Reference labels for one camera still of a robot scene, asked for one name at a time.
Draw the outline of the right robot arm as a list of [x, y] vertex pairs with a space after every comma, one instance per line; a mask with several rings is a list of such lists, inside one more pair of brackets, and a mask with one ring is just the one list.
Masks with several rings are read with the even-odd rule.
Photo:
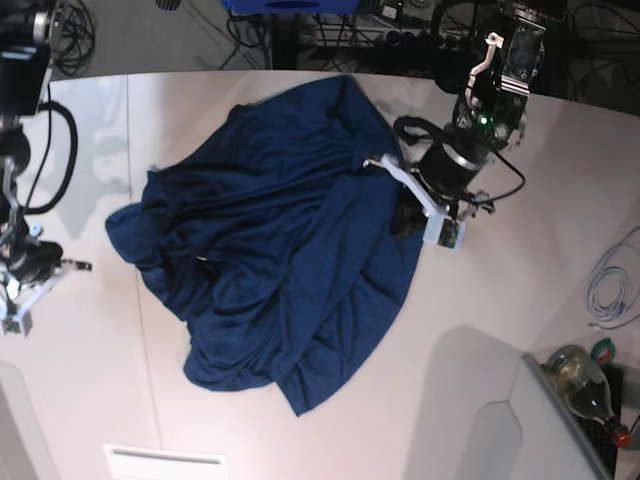
[[[70, 110], [50, 98], [54, 55], [63, 22], [70, 12], [65, 1], [3, 1], [1, 3], [1, 281], [19, 288], [40, 285], [69, 266], [89, 270], [86, 262], [63, 258], [62, 247], [41, 241], [26, 218], [42, 215], [62, 200], [78, 155], [76, 121]], [[17, 179], [27, 169], [31, 148], [21, 119], [45, 112], [66, 122], [70, 149], [61, 184], [42, 206], [21, 203]]]

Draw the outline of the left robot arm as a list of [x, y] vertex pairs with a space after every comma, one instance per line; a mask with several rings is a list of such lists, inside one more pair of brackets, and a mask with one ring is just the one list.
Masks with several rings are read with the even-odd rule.
[[564, 1], [498, 1], [496, 10], [470, 29], [471, 39], [458, 77], [451, 121], [402, 116], [393, 123], [397, 138], [408, 146], [428, 148], [418, 161], [386, 155], [383, 168], [399, 183], [391, 233], [423, 234], [426, 243], [455, 247], [465, 222], [519, 192], [517, 187], [491, 196], [469, 186], [502, 152], [519, 142], [526, 129], [531, 85], [545, 58], [544, 36], [563, 21]]

